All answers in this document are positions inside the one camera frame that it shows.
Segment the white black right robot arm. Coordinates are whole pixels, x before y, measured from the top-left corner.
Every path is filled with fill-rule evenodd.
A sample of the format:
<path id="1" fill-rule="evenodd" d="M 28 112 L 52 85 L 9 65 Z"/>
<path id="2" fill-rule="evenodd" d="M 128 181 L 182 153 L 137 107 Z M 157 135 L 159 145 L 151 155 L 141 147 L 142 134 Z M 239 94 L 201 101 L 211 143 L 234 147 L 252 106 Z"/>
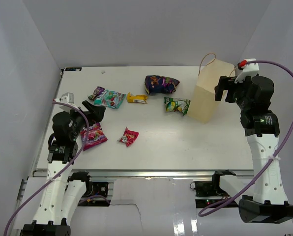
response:
<path id="1" fill-rule="evenodd" d="M 239 182 L 233 174 L 215 173 L 211 190 L 217 196 L 235 192 L 233 201 L 245 223 L 281 224 L 293 219 L 293 205 L 285 194 L 278 156 L 279 122 L 269 109 L 274 93 L 271 79 L 256 75 L 236 82 L 234 77 L 221 76 L 215 87 L 215 100 L 236 103 L 241 109 L 240 122 L 252 154 L 254 179 L 238 191 Z"/>

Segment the red small candy packet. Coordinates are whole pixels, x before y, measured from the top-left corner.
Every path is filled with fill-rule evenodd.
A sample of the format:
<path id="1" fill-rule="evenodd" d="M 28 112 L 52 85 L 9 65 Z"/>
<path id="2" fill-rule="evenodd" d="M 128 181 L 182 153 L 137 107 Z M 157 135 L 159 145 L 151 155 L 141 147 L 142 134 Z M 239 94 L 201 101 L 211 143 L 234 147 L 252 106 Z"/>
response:
<path id="1" fill-rule="evenodd" d="M 132 145 L 137 139 L 139 132 L 129 130 L 127 127 L 123 135 L 118 139 L 118 142 L 125 144 L 127 147 Z"/>

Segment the green white snack bag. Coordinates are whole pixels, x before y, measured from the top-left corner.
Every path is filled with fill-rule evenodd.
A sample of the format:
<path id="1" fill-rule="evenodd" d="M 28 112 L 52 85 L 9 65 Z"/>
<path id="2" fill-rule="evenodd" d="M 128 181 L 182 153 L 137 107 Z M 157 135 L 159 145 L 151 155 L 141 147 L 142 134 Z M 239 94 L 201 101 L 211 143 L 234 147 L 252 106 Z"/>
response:
<path id="1" fill-rule="evenodd" d="M 189 99 L 164 97 L 164 104 L 166 112 L 180 112 L 185 116 L 190 106 Z"/>

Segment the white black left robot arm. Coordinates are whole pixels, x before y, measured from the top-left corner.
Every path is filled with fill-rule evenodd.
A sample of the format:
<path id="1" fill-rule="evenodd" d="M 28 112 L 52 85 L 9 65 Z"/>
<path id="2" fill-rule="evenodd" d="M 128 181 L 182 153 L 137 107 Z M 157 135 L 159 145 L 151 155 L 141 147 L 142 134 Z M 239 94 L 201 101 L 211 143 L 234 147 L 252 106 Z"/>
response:
<path id="1" fill-rule="evenodd" d="M 72 174 L 71 170 L 83 150 L 76 142 L 80 132 L 86 132 L 84 145 L 90 126 L 103 119 L 106 109 L 87 101 L 82 102 L 86 111 L 62 99 L 55 99 L 53 103 L 61 105 L 62 111 L 52 118 L 46 183 L 34 193 L 35 196 L 42 193 L 41 201 L 32 222 L 23 226 L 22 236 L 69 236 L 70 221 L 79 200 L 93 191 L 88 173 Z"/>

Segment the purple chocolate candy packet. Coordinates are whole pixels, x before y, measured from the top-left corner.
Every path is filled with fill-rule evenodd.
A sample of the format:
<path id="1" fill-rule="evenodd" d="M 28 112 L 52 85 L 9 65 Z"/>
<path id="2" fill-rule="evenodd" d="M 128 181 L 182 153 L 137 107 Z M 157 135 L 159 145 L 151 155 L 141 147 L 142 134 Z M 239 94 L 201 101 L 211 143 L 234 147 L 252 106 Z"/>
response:
<path id="1" fill-rule="evenodd" d="M 90 101 L 94 101 L 99 95 L 105 91 L 105 88 L 98 86 L 91 95 L 88 96 Z"/>

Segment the magenta Fox's candy bag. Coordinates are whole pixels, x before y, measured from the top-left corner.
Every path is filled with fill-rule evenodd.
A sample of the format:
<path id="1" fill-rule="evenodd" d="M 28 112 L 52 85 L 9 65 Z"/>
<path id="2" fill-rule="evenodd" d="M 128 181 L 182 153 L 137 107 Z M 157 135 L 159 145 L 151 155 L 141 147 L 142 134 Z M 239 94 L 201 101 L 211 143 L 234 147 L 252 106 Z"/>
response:
<path id="1" fill-rule="evenodd" d="M 108 138 L 104 134 L 102 127 L 99 122 L 89 127 L 88 139 L 83 148 L 83 151 L 86 151 L 92 147 L 95 147 L 99 144 L 106 142 Z"/>

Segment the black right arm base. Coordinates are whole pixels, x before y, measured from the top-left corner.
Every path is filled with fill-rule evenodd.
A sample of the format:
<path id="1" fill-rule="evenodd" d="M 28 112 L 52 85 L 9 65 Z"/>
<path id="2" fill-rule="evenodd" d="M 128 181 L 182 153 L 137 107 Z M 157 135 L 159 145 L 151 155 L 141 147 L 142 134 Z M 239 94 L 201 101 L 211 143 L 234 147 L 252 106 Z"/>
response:
<path id="1" fill-rule="evenodd" d="M 212 181 L 193 181 L 189 187 L 195 192 L 197 209 L 230 198 L 230 195 L 223 190 L 216 190 Z"/>

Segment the dark purple chips bag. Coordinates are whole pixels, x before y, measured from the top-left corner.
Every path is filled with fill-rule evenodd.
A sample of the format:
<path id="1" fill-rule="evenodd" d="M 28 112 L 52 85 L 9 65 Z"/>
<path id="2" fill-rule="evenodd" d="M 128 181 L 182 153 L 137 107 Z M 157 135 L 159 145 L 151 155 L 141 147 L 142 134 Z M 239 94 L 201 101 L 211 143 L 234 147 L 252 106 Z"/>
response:
<path id="1" fill-rule="evenodd" d="M 176 91 L 180 81 L 166 76 L 148 75 L 145 77 L 145 91 L 147 94 L 172 94 Z"/>

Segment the teal candy bag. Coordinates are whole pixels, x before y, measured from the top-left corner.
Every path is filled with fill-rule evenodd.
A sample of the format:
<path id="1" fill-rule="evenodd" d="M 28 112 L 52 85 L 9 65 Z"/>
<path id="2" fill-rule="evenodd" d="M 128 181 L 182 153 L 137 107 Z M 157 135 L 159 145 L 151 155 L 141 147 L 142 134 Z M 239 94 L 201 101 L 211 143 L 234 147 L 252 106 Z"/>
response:
<path id="1" fill-rule="evenodd" d="M 125 98 L 126 94 L 106 89 L 97 96 L 94 105 L 118 109 Z"/>

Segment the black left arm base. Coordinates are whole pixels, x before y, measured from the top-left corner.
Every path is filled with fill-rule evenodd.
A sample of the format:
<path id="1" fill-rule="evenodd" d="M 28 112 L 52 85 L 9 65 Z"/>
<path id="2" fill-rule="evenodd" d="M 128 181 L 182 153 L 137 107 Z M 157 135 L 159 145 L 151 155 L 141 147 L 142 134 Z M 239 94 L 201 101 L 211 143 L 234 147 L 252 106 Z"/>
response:
<path id="1" fill-rule="evenodd" d="M 81 197 L 78 206 L 80 207 L 108 207 L 109 183 L 90 182 L 89 189 Z"/>

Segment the yellow snack wrapper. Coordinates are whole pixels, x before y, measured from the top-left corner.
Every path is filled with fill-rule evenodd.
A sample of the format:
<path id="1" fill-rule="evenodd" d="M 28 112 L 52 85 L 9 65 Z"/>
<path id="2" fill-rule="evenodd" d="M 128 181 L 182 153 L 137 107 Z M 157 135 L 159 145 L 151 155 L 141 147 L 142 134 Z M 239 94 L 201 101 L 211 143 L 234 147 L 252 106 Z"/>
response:
<path id="1" fill-rule="evenodd" d="M 147 104 L 147 95 L 133 95 L 132 93 L 128 93 L 126 96 L 126 100 L 128 103 L 140 103 Z"/>

